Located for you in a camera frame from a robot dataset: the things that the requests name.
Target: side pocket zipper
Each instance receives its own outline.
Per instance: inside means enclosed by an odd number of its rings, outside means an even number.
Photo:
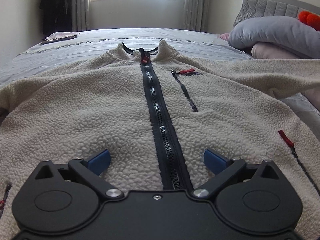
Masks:
[[[186,87],[180,82],[180,80],[179,80],[178,77],[177,77],[177,74],[180,74],[180,73],[179,73],[179,72],[175,72],[175,71],[173,71],[173,70],[171,71],[171,73],[172,73],[172,76],[175,78],[175,80],[179,83],[179,85],[180,85],[180,87],[181,87],[181,89],[182,89],[182,91],[183,91],[183,94],[184,94],[184,96],[187,98],[187,100],[188,100],[188,102],[189,102],[189,104],[190,104],[193,112],[198,112],[198,109],[197,109],[195,103],[191,100],[191,98],[190,98],[190,96],[189,96],[188,90],[187,90]]]

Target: gray curtain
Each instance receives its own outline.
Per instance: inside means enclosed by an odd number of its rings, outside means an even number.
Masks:
[[[210,0],[185,0],[183,8],[183,30],[207,31]]]
[[[91,0],[72,0],[72,31],[82,32],[90,30],[89,6]]]

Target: fleece jacket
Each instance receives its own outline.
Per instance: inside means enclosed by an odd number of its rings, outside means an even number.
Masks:
[[[67,163],[109,149],[103,178],[117,188],[161,190],[160,171],[140,68],[141,55],[117,48],[86,61],[17,80],[0,90],[9,115],[0,126],[0,189],[12,182],[0,239],[19,228],[12,200],[41,160]],[[279,98],[320,86],[319,60],[210,61],[192,59],[164,40],[151,57],[193,187],[213,174],[204,166],[211,148],[249,163],[273,160],[303,203],[296,227],[307,240],[320,235],[320,196],[279,136],[295,143],[300,161],[320,186],[320,143]],[[194,112],[171,70],[197,107]]]

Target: black garment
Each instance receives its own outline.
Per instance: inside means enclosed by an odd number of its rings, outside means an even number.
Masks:
[[[43,34],[72,32],[71,0],[41,0],[40,9],[44,10]]]

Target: silver screw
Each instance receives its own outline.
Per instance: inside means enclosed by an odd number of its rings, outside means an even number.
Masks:
[[[204,188],[200,188],[200,189],[194,190],[193,195],[195,195],[196,197],[206,197],[207,195],[209,195],[209,191],[207,191]]]
[[[107,190],[106,195],[108,197],[119,197],[122,194],[122,191],[117,188],[112,188]]]
[[[160,195],[154,195],[154,196],[153,196],[153,199],[159,200],[159,199],[162,199],[162,196],[160,196]]]

